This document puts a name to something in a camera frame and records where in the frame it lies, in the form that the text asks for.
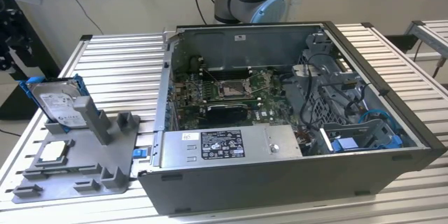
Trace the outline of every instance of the warning label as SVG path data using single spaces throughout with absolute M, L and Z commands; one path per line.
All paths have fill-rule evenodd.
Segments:
M 202 159 L 243 157 L 241 131 L 201 132 Z

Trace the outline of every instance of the hard drive label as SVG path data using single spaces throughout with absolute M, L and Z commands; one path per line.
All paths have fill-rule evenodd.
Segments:
M 63 93 L 43 93 L 41 100 L 57 122 L 67 127 L 85 126 L 81 114 L 73 109 L 73 100 Z
M 241 131 L 201 132 L 202 159 L 243 157 Z

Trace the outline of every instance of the white label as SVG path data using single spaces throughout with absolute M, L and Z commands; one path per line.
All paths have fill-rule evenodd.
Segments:
M 198 140 L 198 132 L 182 133 L 181 134 L 181 139 L 182 140 Z
M 63 93 L 45 93 L 39 95 L 45 107 L 57 122 L 67 127 L 85 126 L 85 121 L 73 109 L 73 100 L 67 94 Z
M 245 40 L 245 35 L 234 35 L 234 41 Z

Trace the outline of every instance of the metal slatted surface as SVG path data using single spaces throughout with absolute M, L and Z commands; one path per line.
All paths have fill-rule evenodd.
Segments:
M 438 139 L 448 145 L 448 98 L 439 86 L 414 69 L 374 30 L 359 24 L 338 26 L 382 78 L 395 90 Z M 81 42 L 62 70 L 62 76 L 82 73 L 98 107 L 113 115 L 127 109 L 143 121 L 137 146 L 151 143 L 154 98 L 161 68 L 161 35 L 98 36 Z M 402 174 L 375 196 L 302 204 L 214 212 L 199 215 L 158 216 L 138 182 L 121 195 L 13 204 L 10 189 L 21 181 L 46 131 L 37 112 L 0 170 L 0 222 L 25 223 L 47 216 L 57 223 L 446 223 L 448 155 L 419 172 Z M 133 170 L 145 161 L 133 164 Z
M 441 38 L 448 40 L 448 20 L 423 21 L 426 27 L 438 34 Z

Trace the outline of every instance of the blue latch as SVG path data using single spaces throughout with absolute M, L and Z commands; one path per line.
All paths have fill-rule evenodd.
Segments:
M 147 149 L 134 149 L 131 152 L 131 158 L 145 158 L 147 156 Z

